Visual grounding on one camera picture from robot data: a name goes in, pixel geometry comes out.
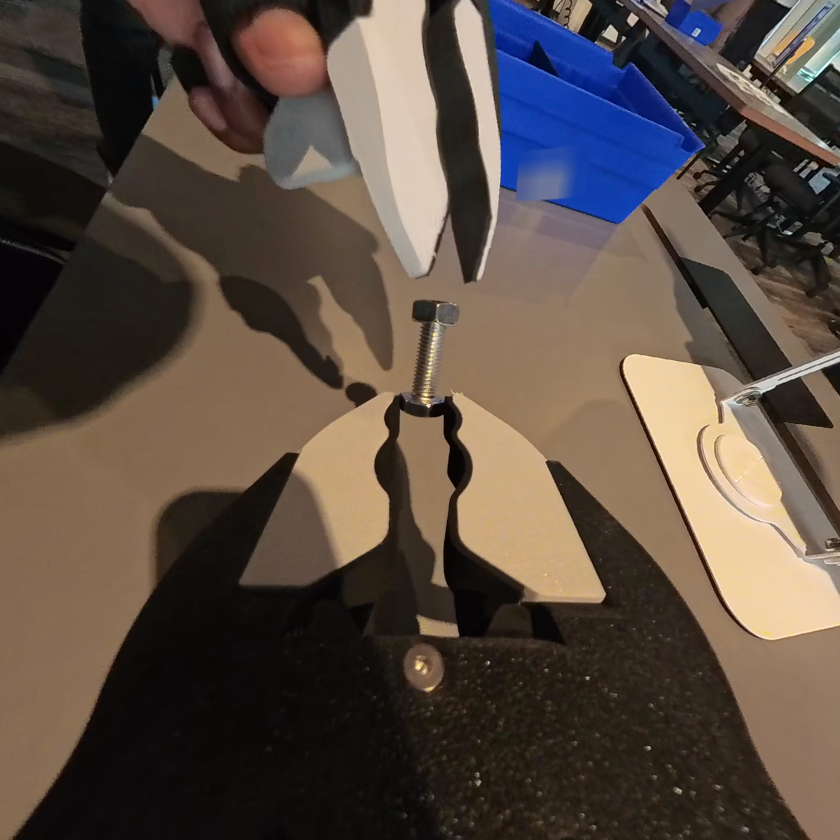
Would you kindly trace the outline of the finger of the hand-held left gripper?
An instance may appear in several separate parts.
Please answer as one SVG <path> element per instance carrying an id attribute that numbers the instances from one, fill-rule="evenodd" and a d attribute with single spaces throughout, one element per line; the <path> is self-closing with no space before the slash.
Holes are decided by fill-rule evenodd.
<path id="1" fill-rule="evenodd" d="M 497 49 L 488 2 L 427 3 L 427 68 L 448 216 L 469 284 L 483 277 L 501 189 Z"/>
<path id="2" fill-rule="evenodd" d="M 277 101 L 265 132 L 268 174 L 287 190 L 361 174 L 404 270 L 425 277 L 448 213 L 424 51 L 427 5 L 336 1 L 314 10 L 329 83 Z"/>

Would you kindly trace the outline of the large blue plastic bin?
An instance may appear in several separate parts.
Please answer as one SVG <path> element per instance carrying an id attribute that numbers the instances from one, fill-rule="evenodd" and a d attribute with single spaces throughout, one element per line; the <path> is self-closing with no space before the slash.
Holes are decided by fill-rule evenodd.
<path id="1" fill-rule="evenodd" d="M 619 224 L 703 143 L 634 66 L 515 2 L 489 3 L 500 185 Z"/>

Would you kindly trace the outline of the black office chair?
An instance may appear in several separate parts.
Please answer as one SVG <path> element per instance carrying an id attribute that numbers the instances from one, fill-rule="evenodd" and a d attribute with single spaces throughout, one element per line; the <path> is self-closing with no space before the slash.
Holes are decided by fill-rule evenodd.
<path id="1" fill-rule="evenodd" d="M 816 158 L 769 131 L 744 126 L 731 149 L 695 174 L 696 193 L 709 202 L 706 215 L 725 219 L 726 238 L 752 240 L 758 249 L 756 275 L 777 267 L 806 268 L 808 298 L 823 298 L 838 280 L 838 167 L 816 166 Z M 720 187 L 721 201 L 711 193 Z"/>

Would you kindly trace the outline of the person's left hand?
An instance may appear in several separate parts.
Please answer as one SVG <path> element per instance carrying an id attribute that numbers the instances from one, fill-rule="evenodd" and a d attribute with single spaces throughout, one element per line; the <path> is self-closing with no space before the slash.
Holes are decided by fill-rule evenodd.
<path id="1" fill-rule="evenodd" d="M 241 154 L 259 154 L 269 111 L 254 86 L 278 98 L 304 98 L 327 84 L 317 30 L 296 8 L 275 2 L 131 1 L 163 41 L 194 54 L 206 83 L 188 92 L 190 109 L 215 138 Z"/>

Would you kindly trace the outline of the steel hex bolt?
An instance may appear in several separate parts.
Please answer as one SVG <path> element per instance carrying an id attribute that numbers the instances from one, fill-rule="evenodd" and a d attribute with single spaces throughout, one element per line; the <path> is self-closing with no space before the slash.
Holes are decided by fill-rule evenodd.
<path id="1" fill-rule="evenodd" d="M 415 403 L 431 406 L 437 398 L 438 376 L 443 357 L 445 332 L 459 321 L 459 305 L 449 301 L 417 300 L 412 318 L 419 324 L 411 397 Z"/>

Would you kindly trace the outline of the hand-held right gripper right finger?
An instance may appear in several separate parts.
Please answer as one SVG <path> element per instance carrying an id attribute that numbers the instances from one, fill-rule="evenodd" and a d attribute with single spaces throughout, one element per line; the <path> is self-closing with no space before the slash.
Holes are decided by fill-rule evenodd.
<path id="1" fill-rule="evenodd" d="M 594 564 L 547 459 L 463 393 L 447 400 L 450 452 L 463 458 L 449 533 L 457 550 L 525 603 L 602 604 Z"/>

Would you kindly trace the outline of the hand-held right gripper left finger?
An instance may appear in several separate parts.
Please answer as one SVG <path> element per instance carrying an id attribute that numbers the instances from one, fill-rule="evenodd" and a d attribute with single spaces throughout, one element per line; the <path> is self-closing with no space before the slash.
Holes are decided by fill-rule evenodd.
<path id="1" fill-rule="evenodd" d="M 394 575 L 390 478 L 398 397 L 384 392 L 332 421 L 301 449 L 239 578 L 251 591 L 316 594 L 372 606 Z"/>

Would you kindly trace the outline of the black flat panel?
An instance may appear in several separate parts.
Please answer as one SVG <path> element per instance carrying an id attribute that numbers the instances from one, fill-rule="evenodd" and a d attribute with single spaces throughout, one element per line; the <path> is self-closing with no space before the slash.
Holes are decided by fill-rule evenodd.
<path id="1" fill-rule="evenodd" d="M 684 257 L 677 258 L 677 266 L 700 305 L 717 321 L 752 380 L 790 366 L 790 360 L 729 274 Z M 763 402 L 784 423 L 834 427 L 803 381 L 778 386 Z"/>

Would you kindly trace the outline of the white sign stand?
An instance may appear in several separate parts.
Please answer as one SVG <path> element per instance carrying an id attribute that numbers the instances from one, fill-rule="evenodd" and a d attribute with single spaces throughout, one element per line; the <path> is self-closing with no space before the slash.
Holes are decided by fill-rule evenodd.
<path id="1" fill-rule="evenodd" d="M 838 628 L 838 526 L 761 407 L 838 362 L 826 353 L 748 384 L 632 354 L 621 373 L 717 595 L 758 638 Z"/>

